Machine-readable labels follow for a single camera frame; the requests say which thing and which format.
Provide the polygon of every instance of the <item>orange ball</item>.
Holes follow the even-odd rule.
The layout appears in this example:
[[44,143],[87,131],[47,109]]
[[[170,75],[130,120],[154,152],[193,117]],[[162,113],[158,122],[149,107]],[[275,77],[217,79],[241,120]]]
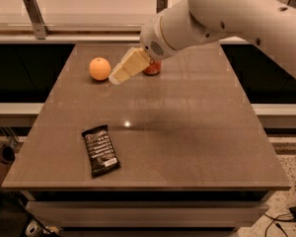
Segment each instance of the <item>orange ball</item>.
[[89,72],[94,79],[104,81],[111,74],[111,66],[104,58],[97,57],[90,62]]

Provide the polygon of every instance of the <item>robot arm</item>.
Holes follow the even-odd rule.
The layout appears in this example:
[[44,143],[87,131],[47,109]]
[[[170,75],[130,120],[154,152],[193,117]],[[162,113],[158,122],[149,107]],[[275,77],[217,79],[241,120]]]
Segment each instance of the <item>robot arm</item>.
[[247,40],[296,78],[296,9],[276,0],[182,0],[144,25],[140,42],[163,60],[228,36]]

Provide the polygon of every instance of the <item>gray tabletop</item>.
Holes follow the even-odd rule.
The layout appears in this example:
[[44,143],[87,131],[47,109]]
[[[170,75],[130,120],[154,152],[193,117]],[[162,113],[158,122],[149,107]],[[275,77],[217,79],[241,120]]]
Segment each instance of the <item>gray tabletop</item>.
[[[157,76],[96,82],[129,44],[77,44],[3,187],[20,190],[286,190],[288,179],[219,43]],[[81,132],[109,126],[120,168],[92,178]]]

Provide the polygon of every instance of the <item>floor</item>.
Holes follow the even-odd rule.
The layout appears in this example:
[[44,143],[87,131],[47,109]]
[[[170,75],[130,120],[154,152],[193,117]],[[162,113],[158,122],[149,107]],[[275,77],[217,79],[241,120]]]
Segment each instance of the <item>floor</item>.
[[[269,141],[272,143],[277,155],[278,159],[281,162],[284,170],[287,173],[287,176],[291,182],[292,188],[287,192],[276,192],[267,203],[270,206],[270,210],[267,212],[269,216],[276,217],[280,214],[289,213],[288,208],[292,206],[296,206],[296,135],[289,136],[272,136],[268,137]],[[4,142],[5,138],[0,138],[0,143]],[[8,170],[7,166],[0,166],[0,182],[3,181],[2,175],[6,173]],[[0,192],[4,193],[7,197],[13,196],[13,194],[9,194],[6,191],[0,190]],[[22,209],[8,202],[7,200],[0,201],[0,237],[19,237],[21,232],[24,231],[25,225],[28,223],[28,216],[23,213]],[[184,236],[228,236],[228,237],[273,237],[273,236],[285,236],[284,233],[278,229],[275,224],[269,224],[272,222],[271,219],[263,216],[255,225],[252,227],[241,228],[237,232],[197,232],[197,231],[189,231],[187,234],[184,233]],[[280,222],[280,225],[286,232],[289,237],[296,237],[296,223],[292,222]],[[124,232],[121,236],[182,236],[183,232],[180,231],[166,231],[166,232]],[[90,232],[79,233],[79,235],[75,235],[74,233],[63,233],[62,236],[93,236]],[[104,232],[102,234],[98,234],[98,236],[110,236],[109,232]]]

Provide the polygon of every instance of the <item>white surface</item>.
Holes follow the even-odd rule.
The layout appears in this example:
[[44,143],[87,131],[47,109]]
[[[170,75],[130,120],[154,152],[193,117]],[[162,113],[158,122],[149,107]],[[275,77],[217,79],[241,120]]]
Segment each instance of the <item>white surface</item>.
[[[180,0],[169,0],[168,6]],[[156,0],[37,0],[47,25],[144,24],[156,14]],[[28,26],[23,0],[0,0],[0,27]]]

